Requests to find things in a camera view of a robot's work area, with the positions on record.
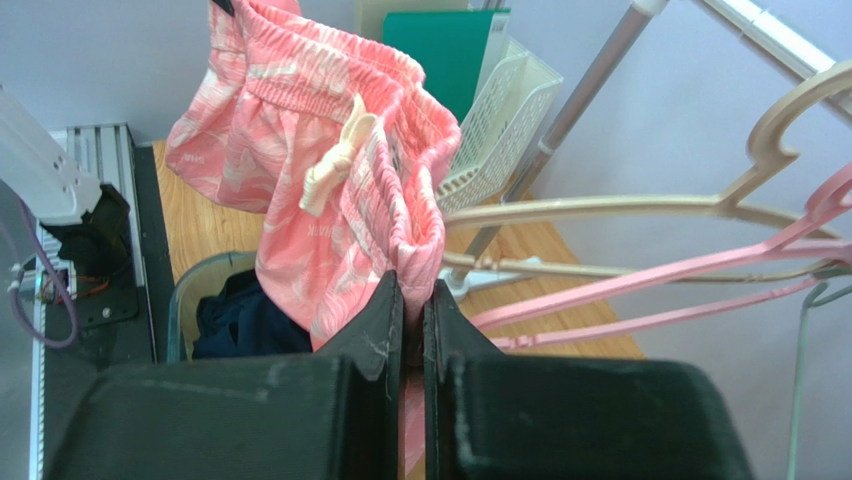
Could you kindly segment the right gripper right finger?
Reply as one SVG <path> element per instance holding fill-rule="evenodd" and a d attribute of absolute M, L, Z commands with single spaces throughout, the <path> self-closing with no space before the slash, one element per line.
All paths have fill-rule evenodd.
<path fill-rule="evenodd" d="M 430 479 L 749 479 L 725 402 L 685 363 L 501 352 L 437 281 L 423 310 Z"/>

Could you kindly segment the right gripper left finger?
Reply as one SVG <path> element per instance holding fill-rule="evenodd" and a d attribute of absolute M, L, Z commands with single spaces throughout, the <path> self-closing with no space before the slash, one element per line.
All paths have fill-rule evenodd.
<path fill-rule="evenodd" d="M 400 479 L 403 298 L 385 273 L 311 354 L 114 367 L 86 388 L 48 479 Z"/>

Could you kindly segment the pink patterned shorts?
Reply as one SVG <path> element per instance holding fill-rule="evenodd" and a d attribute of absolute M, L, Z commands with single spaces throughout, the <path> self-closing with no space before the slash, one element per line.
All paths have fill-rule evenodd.
<path fill-rule="evenodd" d="M 423 68 L 303 17 L 295 1 L 211 3 L 206 75 L 166 141 L 172 172 L 261 214 L 265 293 L 321 347 L 394 272 L 416 352 L 446 231 L 435 196 L 461 142 Z"/>

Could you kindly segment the green clothes hanger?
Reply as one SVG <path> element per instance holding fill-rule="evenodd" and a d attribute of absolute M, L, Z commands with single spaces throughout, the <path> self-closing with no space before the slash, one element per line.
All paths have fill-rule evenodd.
<path fill-rule="evenodd" d="M 826 294 L 826 291 L 829 289 L 829 284 L 831 280 L 840 277 L 850 276 L 850 267 L 837 266 L 818 271 L 815 275 L 817 281 L 816 285 L 806 295 L 801 304 L 799 312 L 792 405 L 789 423 L 790 432 L 788 439 L 786 465 L 787 480 L 793 480 L 796 478 L 799 444 L 799 425 L 801 420 L 802 395 L 804 389 L 808 327 L 810 324 L 809 318 L 813 310 L 833 303 L 834 301 L 851 294 L 851 285 L 847 285 L 836 291 L 829 292 L 828 294 Z"/>

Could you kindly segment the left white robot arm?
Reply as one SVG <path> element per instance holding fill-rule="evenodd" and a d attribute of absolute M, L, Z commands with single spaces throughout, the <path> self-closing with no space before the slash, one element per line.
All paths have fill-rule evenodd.
<path fill-rule="evenodd" d="M 23 105 L 1 92 L 1 180 L 60 243 L 58 255 L 90 277 L 131 264 L 130 206 L 87 172 Z"/>

